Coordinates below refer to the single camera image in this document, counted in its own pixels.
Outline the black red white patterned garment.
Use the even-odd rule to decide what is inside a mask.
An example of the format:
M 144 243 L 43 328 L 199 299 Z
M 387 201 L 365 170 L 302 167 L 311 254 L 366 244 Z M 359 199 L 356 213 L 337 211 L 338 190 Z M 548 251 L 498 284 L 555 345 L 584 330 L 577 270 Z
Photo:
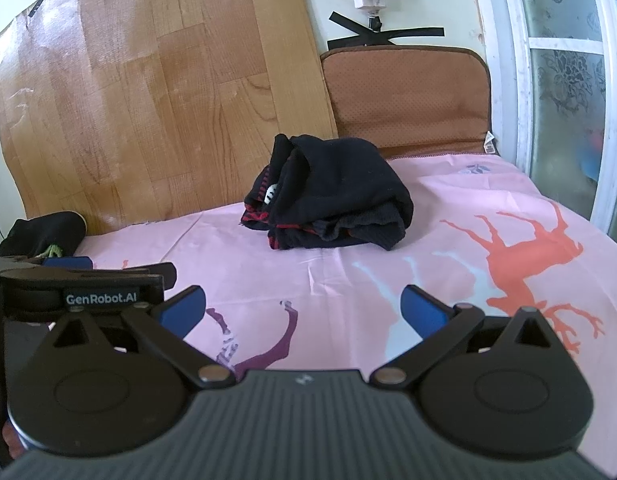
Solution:
M 267 233 L 270 248 L 392 249 L 414 204 L 378 148 L 363 139 L 275 136 L 273 151 L 243 201 L 241 224 Z

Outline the black and green folded garment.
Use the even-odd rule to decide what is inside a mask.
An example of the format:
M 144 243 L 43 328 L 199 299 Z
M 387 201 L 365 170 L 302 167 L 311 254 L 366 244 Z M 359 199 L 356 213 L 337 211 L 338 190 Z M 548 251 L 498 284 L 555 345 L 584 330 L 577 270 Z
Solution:
M 0 243 L 0 257 L 71 257 L 84 240 L 87 229 L 85 218 L 75 211 L 18 219 Z

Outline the pink deer print bedsheet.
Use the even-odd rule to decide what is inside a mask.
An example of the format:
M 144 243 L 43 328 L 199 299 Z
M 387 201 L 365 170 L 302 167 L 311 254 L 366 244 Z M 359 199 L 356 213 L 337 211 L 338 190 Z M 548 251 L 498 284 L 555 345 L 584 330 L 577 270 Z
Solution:
M 239 374 L 371 372 L 418 341 L 400 309 L 409 284 L 489 315 L 535 307 L 593 390 L 582 453 L 617 474 L 617 244 L 498 157 L 392 166 L 414 217 L 391 250 L 274 250 L 235 204 L 91 236 L 78 251 L 98 269 L 173 263 L 177 287 L 202 287 L 208 305 L 189 343 Z

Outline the wood grain headboard panel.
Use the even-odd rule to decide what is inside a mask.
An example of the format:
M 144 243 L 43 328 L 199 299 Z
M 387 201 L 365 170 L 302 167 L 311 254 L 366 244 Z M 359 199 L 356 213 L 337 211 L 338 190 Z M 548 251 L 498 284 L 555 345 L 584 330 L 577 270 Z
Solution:
M 337 130 L 306 0 L 44 0 L 0 33 L 0 147 L 90 232 L 242 200 L 276 134 Z

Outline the brown padded cushion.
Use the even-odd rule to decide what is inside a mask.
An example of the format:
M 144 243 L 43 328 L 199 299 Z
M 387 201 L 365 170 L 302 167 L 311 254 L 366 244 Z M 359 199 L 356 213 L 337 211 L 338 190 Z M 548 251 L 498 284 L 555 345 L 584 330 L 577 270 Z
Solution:
M 429 46 L 354 47 L 322 55 L 341 138 L 383 157 L 482 154 L 491 131 L 491 77 L 480 55 Z

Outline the white framed frosted glass door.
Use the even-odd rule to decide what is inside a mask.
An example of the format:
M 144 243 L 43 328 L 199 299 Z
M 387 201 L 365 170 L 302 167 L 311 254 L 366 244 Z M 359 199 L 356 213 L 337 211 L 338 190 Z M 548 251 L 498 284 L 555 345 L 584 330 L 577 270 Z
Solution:
M 617 242 L 617 0 L 478 0 L 497 147 Z

